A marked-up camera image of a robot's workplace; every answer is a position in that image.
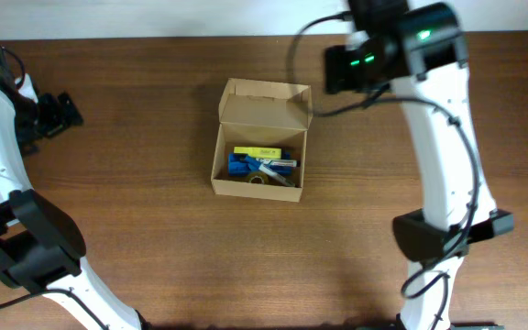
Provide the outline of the blue plastic tape dispenser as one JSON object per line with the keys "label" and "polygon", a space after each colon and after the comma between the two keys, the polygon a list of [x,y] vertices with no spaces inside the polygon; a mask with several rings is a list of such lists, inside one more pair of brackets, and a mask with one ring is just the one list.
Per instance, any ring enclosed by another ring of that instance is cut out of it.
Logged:
{"label": "blue plastic tape dispenser", "polygon": [[[227,172],[229,176],[245,177],[259,170],[259,166],[249,164],[243,158],[244,154],[230,153],[228,155]],[[282,176],[290,176],[292,174],[292,167],[269,165],[269,168]]]}

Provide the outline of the yellow adhesive tape roll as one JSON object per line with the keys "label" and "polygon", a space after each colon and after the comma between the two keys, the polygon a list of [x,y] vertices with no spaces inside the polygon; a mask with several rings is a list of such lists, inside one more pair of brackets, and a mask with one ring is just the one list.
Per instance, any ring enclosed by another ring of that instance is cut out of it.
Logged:
{"label": "yellow adhesive tape roll", "polygon": [[253,171],[245,178],[247,183],[269,184],[269,176],[263,171]]}

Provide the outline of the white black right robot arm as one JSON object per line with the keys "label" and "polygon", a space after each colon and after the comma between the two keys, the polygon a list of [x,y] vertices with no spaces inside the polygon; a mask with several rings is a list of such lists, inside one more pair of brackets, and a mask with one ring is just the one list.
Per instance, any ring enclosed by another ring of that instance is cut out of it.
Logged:
{"label": "white black right robot arm", "polygon": [[468,45],[457,15],[438,2],[351,1],[345,19],[367,39],[324,55],[329,94],[365,95],[362,109],[401,106],[423,186],[423,206],[396,216],[408,262],[397,329],[448,329],[456,275],[473,244],[510,233],[479,159],[468,96]]}

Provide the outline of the black cap whiteboard marker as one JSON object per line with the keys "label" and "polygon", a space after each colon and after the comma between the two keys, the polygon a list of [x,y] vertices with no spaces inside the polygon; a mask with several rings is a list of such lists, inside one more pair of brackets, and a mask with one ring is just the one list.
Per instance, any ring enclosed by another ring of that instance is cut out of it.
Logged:
{"label": "black cap whiteboard marker", "polygon": [[268,166],[298,168],[300,161],[294,159],[258,159],[259,162]]}

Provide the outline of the brown cardboard box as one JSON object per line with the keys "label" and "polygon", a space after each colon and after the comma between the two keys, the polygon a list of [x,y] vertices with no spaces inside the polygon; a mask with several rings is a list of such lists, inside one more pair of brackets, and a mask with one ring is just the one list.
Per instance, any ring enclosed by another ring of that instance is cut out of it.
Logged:
{"label": "brown cardboard box", "polygon": [[[230,79],[219,107],[211,183],[219,195],[296,202],[301,200],[308,130],[313,119],[312,89],[308,85]],[[270,178],[267,184],[248,183],[228,173],[228,156],[235,147],[277,148],[299,166],[286,178],[287,187]]]}

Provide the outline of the yellow highlighter black cap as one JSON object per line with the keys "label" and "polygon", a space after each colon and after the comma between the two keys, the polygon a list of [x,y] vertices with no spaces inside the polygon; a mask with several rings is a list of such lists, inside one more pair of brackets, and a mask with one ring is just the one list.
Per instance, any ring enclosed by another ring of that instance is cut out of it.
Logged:
{"label": "yellow highlighter black cap", "polygon": [[245,154],[252,158],[279,160],[282,157],[281,148],[234,147],[233,152],[236,154]]}

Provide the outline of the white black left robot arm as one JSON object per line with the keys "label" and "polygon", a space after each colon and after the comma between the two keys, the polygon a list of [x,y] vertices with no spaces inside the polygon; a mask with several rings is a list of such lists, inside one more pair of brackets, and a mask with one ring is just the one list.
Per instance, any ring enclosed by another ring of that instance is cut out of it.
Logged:
{"label": "white black left robot arm", "polygon": [[83,118],[67,93],[40,93],[26,72],[15,76],[7,62],[12,54],[0,45],[0,281],[27,293],[0,310],[43,296],[87,329],[147,329],[140,312],[94,272],[73,219],[28,178],[24,156]]}

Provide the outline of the blue cap whiteboard marker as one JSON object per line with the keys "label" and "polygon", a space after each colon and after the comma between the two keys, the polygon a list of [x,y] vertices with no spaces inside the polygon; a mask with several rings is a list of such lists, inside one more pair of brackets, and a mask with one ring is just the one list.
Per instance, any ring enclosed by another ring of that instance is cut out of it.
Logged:
{"label": "blue cap whiteboard marker", "polygon": [[274,179],[276,182],[279,182],[279,183],[283,184],[284,186],[287,186],[287,187],[295,187],[296,186],[296,184],[293,183],[292,181],[286,179],[285,177],[281,176],[278,172],[270,169],[264,163],[254,159],[254,158],[252,158],[250,156],[245,156],[245,161],[248,164],[250,164],[250,165],[256,166],[259,171],[262,171],[262,172],[266,173],[272,179]]}

